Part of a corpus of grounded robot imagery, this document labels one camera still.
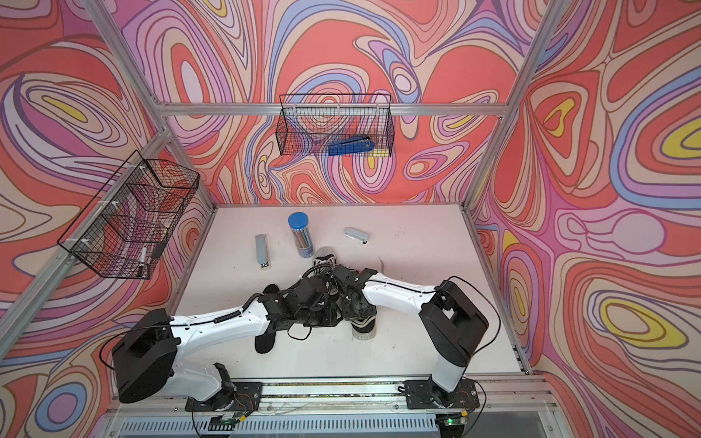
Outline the blue capped pencil tube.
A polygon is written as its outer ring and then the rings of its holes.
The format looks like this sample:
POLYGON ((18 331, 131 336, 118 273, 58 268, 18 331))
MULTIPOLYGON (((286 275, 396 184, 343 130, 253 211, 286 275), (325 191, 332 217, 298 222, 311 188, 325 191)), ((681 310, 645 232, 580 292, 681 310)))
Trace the blue capped pencil tube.
POLYGON ((314 246, 310 236, 309 217, 303 212, 295 212, 288 217, 288 225, 298 253, 301 257, 309 258, 314 254, 314 246))

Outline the grey remote control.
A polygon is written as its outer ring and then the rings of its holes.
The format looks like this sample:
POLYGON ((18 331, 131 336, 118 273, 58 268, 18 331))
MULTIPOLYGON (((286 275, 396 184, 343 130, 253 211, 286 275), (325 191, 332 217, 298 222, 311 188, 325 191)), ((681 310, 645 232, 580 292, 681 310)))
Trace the grey remote control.
POLYGON ((261 270, 270 269, 268 240, 265 234, 255 237, 257 264, 261 270))

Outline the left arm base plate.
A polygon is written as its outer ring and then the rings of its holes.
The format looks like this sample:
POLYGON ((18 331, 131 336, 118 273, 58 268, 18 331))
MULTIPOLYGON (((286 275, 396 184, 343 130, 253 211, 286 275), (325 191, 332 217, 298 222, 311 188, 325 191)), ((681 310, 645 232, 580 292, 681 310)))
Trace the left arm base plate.
POLYGON ((241 381, 231 387, 220 390, 207 401, 187 399, 186 412, 240 412, 251 414, 259 409, 263 383, 260 381, 241 381))

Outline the black insole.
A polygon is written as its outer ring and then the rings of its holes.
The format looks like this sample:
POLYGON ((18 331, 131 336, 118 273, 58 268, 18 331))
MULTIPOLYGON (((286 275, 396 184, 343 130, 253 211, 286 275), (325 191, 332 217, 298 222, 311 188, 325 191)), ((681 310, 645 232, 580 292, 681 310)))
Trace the black insole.
MULTIPOLYGON (((275 294, 279 292, 279 287, 275 284, 270 284, 265 287, 263 293, 265 295, 275 294)), ((255 351, 258 354, 267 354, 272 351, 275 346, 276 332, 264 333, 255 337, 255 351)))

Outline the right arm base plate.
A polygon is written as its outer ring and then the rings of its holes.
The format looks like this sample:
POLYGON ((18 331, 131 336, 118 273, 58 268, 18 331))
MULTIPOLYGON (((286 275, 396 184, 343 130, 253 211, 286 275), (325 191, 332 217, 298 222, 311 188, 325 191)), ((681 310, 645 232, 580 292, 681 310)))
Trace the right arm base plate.
POLYGON ((461 379, 452 392, 434 384, 430 379, 404 381, 398 391, 405 396, 410 410, 461 409, 468 412, 480 407, 476 382, 461 379))

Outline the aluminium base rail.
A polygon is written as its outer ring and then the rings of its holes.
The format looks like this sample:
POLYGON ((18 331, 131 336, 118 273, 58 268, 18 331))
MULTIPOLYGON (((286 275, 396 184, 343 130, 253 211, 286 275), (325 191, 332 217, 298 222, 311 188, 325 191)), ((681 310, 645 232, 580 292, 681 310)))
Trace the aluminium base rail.
POLYGON ((94 437, 570 437, 544 379, 477 375, 452 408, 412 410, 406 377, 264 379, 258 407, 189 412, 182 397, 113 403, 94 437))

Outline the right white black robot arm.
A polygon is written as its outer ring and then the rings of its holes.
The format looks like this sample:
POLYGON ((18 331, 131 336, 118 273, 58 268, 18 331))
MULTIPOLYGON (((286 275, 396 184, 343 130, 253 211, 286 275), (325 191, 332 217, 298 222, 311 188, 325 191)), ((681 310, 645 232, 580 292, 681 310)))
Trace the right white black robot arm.
POLYGON ((374 334, 378 308, 390 308, 421 320, 437 351, 429 381, 451 393, 489 329, 489 321, 462 289, 447 279, 434 287, 396 280, 366 268, 336 266, 329 275, 339 297, 341 317, 350 321, 357 339, 374 334))

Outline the blue object in basket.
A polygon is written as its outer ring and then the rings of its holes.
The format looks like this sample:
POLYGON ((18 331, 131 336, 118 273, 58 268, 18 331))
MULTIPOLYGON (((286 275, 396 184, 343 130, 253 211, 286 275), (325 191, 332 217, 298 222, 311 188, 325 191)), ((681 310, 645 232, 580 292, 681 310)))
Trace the blue object in basket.
POLYGON ((368 153, 374 148, 375 143, 369 136, 353 136, 330 143, 327 152, 330 156, 353 155, 368 153))

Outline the grey blue stapler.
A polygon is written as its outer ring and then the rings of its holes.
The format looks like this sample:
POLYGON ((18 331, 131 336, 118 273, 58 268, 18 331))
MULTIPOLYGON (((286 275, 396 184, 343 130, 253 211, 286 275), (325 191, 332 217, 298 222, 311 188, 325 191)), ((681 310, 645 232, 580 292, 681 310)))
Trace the grey blue stapler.
POLYGON ((353 227, 346 227, 344 230, 344 235, 348 239, 353 240, 364 246, 366 246, 370 240, 370 237, 367 233, 353 227))

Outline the marker pen in basket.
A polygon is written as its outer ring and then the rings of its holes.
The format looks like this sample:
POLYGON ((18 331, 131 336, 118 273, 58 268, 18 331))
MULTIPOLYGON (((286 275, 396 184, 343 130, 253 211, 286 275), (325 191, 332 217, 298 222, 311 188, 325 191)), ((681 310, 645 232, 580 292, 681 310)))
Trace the marker pen in basket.
POLYGON ((140 258, 139 258, 139 264, 138 264, 138 269, 137 269, 137 276, 138 277, 144 277, 144 273, 147 270, 146 256, 147 256, 147 247, 144 246, 141 250, 140 258))

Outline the black white sneaker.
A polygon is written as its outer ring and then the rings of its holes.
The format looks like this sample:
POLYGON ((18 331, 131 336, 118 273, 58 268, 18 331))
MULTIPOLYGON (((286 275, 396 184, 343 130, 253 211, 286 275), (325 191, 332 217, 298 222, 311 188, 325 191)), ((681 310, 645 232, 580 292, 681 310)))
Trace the black white sneaker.
POLYGON ((366 319, 357 319, 350 322, 352 327, 352 335, 358 341, 369 341, 376 334, 376 317, 368 317, 366 319))
POLYGON ((326 270, 333 270, 338 264, 338 259, 330 246, 323 246, 315 252, 312 263, 314 272, 321 273, 326 270))

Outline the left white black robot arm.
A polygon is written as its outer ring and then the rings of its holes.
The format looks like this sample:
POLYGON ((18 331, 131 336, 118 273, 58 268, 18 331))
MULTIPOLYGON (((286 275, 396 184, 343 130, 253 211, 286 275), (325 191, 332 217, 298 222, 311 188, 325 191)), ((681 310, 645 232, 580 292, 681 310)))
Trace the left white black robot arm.
POLYGON ((207 410, 224 410, 237 397, 226 366, 191 361, 191 355, 234 339, 271 341, 296 324, 334 327, 341 320, 337 300, 321 280, 308 277, 288 289, 270 285, 240 307, 201 316, 153 310, 112 348, 118 398, 137 403, 155 395, 184 396, 207 410))

